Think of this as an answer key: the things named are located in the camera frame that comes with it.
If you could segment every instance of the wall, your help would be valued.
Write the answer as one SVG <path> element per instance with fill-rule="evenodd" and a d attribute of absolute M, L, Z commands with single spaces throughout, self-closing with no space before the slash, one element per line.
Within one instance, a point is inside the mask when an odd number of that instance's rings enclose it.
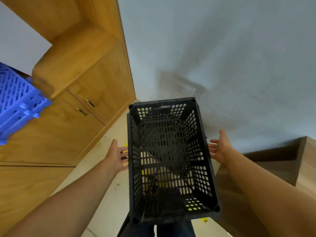
<path fill-rule="evenodd" d="M 316 0 L 118 0 L 136 97 L 195 96 L 246 152 L 316 138 Z"/>
<path fill-rule="evenodd" d="M 0 62 L 28 75 L 52 45 L 0 2 Z"/>

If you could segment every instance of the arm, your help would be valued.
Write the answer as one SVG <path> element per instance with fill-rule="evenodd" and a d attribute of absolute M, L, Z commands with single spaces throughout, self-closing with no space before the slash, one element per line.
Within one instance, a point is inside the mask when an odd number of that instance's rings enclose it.
<path fill-rule="evenodd" d="M 211 140 L 212 158 L 224 164 L 272 236 L 316 236 L 316 200 L 231 147 L 224 130 Z"/>
<path fill-rule="evenodd" d="M 78 236 L 80 237 L 105 192 L 128 159 L 127 147 L 117 147 L 113 140 L 102 161 L 85 175 L 57 192 L 22 219 L 5 237 L 11 236 Z"/>

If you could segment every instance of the person's right arm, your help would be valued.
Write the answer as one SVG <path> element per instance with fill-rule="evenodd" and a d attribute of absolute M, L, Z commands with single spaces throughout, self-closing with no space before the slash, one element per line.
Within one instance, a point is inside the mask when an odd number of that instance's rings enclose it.
<path fill-rule="evenodd" d="M 272 236 L 316 236 L 315 199 L 233 149 L 224 130 L 211 140 L 209 151 L 225 165 Z"/>

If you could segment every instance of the dark pants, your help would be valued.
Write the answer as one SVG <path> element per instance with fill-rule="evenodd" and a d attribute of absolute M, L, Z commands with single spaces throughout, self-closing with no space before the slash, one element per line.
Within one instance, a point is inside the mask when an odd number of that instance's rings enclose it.
<path fill-rule="evenodd" d="M 154 226 L 139 224 L 137 227 L 130 224 L 127 215 L 118 237 L 154 237 Z M 190 220 L 183 220 L 172 224 L 157 225 L 157 237 L 195 237 Z"/>

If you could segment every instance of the beige floor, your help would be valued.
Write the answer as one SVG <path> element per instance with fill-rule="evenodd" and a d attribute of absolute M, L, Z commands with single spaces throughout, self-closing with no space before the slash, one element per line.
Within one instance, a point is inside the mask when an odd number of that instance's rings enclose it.
<path fill-rule="evenodd" d="M 114 123 L 54 193 L 78 179 L 102 160 L 108 151 L 112 139 L 117 139 L 119 146 L 124 146 L 127 143 L 127 113 L 128 110 Z M 217 171 L 219 164 L 214 162 L 213 166 L 215 171 Z M 124 171 L 119 173 L 113 180 L 82 237 L 116 237 L 128 210 L 128 171 Z M 228 236 L 227 232 L 210 218 L 206 223 L 200 219 L 192 220 L 192 223 L 196 237 Z"/>

